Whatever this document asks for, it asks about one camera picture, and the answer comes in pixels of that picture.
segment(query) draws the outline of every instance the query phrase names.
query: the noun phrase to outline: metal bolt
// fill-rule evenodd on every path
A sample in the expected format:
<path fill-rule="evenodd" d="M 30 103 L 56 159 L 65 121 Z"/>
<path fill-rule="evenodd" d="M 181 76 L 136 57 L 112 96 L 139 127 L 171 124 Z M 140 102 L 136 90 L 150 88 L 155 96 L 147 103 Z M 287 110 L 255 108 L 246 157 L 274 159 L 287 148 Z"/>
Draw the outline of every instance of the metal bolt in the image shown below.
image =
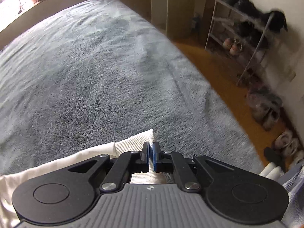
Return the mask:
<path fill-rule="evenodd" d="M 199 189 L 200 188 L 200 184 L 195 183 L 195 182 L 187 182 L 185 184 L 185 188 L 189 189 L 189 190 Z"/>
<path fill-rule="evenodd" d="M 116 188 L 116 184 L 115 183 L 104 183 L 102 186 L 101 186 L 102 189 L 104 190 L 113 190 Z"/>

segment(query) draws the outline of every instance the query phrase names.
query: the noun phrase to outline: white wall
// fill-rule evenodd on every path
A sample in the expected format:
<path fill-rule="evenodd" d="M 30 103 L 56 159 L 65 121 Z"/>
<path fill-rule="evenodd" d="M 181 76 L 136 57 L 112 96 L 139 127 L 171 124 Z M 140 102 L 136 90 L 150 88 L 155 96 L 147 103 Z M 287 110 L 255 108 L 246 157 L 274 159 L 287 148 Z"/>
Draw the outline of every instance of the white wall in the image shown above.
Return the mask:
<path fill-rule="evenodd" d="M 288 32 L 281 31 L 263 64 L 264 79 L 283 99 L 284 107 L 304 141 L 304 0 L 251 0 L 264 12 L 278 8 L 284 11 Z M 289 81 L 290 71 L 296 73 Z"/>
<path fill-rule="evenodd" d="M 45 0 L 37 4 L 0 32 L 0 49 L 40 21 L 83 1 L 86 0 Z M 125 0 L 125 2 L 137 13 L 149 17 L 149 13 L 151 13 L 150 0 Z"/>

